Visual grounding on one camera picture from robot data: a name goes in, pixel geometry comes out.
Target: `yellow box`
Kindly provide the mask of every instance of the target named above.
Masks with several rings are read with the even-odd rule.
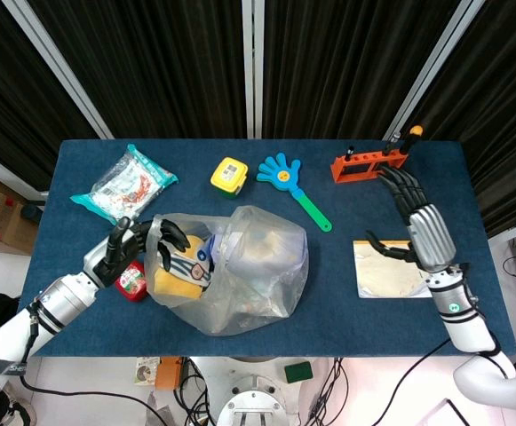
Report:
[[[226,197],[234,198],[242,189],[248,176],[248,166],[234,158],[226,157],[218,165],[210,182]]]

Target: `green handle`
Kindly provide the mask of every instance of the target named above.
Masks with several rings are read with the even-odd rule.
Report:
[[[325,217],[325,215],[321,213],[319,209],[317,209],[317,206],[315,206],[313,202],[309,200],[309,197],[303,194],[297,198],[297,201],[324,233],[327,233],[332,229],[332,223]]]

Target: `plastic bag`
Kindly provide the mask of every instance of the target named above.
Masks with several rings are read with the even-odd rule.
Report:
[[[175,175],[129,144],[125,155],[89,193],[73,195],[70,200],[115,225],[124,216],[135,219],[154,197],[177,181]]]
[[[155,275],[163,270],[157,251],[163,219],[177,224],[190,241],[195,237],[202,242],[193,247],[191,241],[191,257],[200,261],[200,269],[204,271],[205,262],[210,262],[210,284],[199,296],[192,292],[188,292],[190,296],[161,294],[156,288],[160,281]],[[172,256],[182,255],[166,245]],[[175,266],[173,257],[171,272]],[[231,217],[157,215],[147,236],[145,267],[147,291],[157,303],[206,335],[237,335],[293,313],[309,270],[306,232],[253,206],[239,207]],[[171,279],[186,288],[194,285]]]

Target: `table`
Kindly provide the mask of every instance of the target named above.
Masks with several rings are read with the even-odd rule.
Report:
[[[310,272],[294,314],[273,325],[229,337],[209,337],[151,298],[134,304],[115,289],[98,293],[84,314],[44,346],[44,356],[406,356],[422,355],[447,338],[430,299],[360,299],[353,240],[370,229],[384,240],[406,240],[408,232],[392,196],[378,181],[336,185],[335,156],[349,145],[358,153],[382,149],[369,140],[117,139],[68,140],[62,144],[49,198],[28,270],[20,306],[59,276],[82,270],[83,255],[105,238],[111,224],[74,204],[124,153],[127,144],[173,171],[179,183],[165,189],[139,220],[157,213],[229,216],[239,205],[256,205],[307,231]],[[302,162],[299,184],[331,220],[323,233],[288,193],[255,181],[258,165],[283,151]],[[210,185],[225,156],[250,166],[235,200]],[[488,326],[508,354],[516,343],[488,249],[461,146],[421,142],[404,165],[419,178],[440,210],[457,247],[457,262],[470,262],[469,283],[480,297]],[[449,346],[442,354],[455,354]]]

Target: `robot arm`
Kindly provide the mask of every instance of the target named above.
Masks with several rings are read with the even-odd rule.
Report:
[[[453,345],[476,353],[453,374],[461,393],[480,404],[516,409],[516,370],[488,330],[464,267],[453,264],[455,244],[440,212],[408,172],[387,166],[382,171],[380,179],[392,192],[411,243],[409,250],[388,248],[368,232],[370,244],[384,256],[415,262],[430,273],[425,283]]]
[[[12,375],[24,375],[27,359],[84,312],[96,300],[100,288],[109,287],[145,251],[151,222],[131,225],[123,217],[109,236],[85,257],[83,271],[55,280],[33,303],[0,327],[0,390]],[[176,249],[190,247],[185,234],[168,220],[161,223],[162,239]],[[158,244],[166,270],[171,254]]]

